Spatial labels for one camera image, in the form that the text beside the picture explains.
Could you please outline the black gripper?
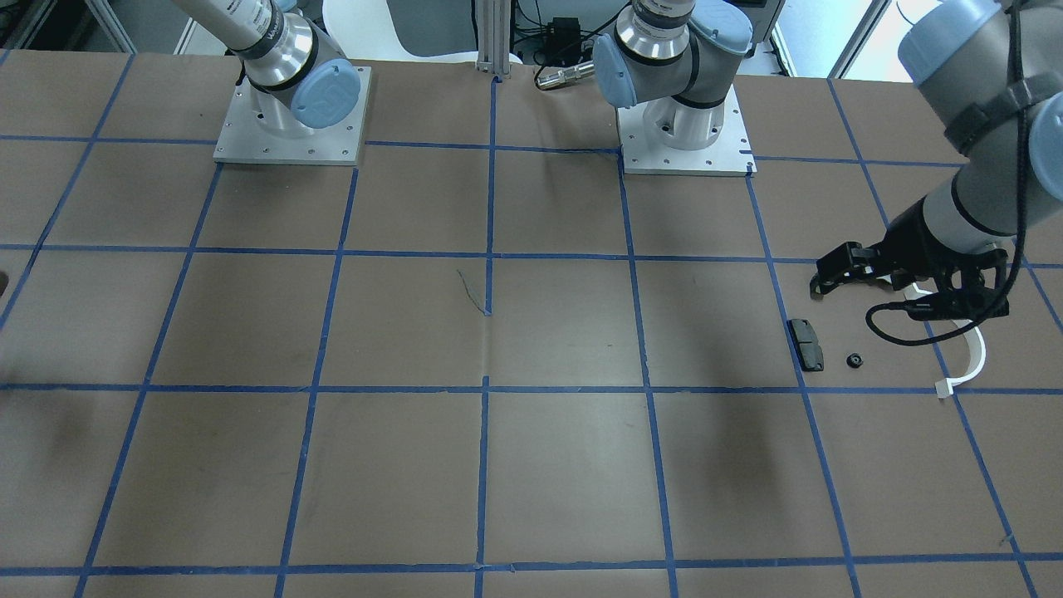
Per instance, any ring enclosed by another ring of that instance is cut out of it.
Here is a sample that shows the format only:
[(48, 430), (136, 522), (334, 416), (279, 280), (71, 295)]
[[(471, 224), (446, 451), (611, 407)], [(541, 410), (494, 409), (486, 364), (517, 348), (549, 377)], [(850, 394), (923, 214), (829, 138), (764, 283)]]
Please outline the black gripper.
[(933, 279), (934, 294), (894, 301), (868, 309), (906, 311), (912, 321), (975, 321), (1010, 313), (1005, 293), (1007, 253), (995, 247), (968, 254), (946, 247), (931, 235), (922, 215), (923, 205), (897, 217), (879, 243), (841, 243), (816, 262), (810, 295), (823, 297), (851, 281), (889, 277), (895, 291), (915, 281)]

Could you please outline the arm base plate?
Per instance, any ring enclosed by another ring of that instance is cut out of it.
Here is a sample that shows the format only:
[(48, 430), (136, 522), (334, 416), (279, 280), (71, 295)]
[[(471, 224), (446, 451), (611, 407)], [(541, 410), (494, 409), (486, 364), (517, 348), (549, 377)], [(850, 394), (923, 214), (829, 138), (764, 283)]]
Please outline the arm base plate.
[(619, 107), (615, 118), (627, 174), (744, 177), (757, 171), (733, 87), (707, 109), (668, 97)]
[(243, 165), (356, 166), (360, 159), (372, 68), (356, 65), (361, 90), (353, 112), (327, 129), (300, 124), (274, 97), (255, 90), (248, 79), (229, 102), (213, 158)]

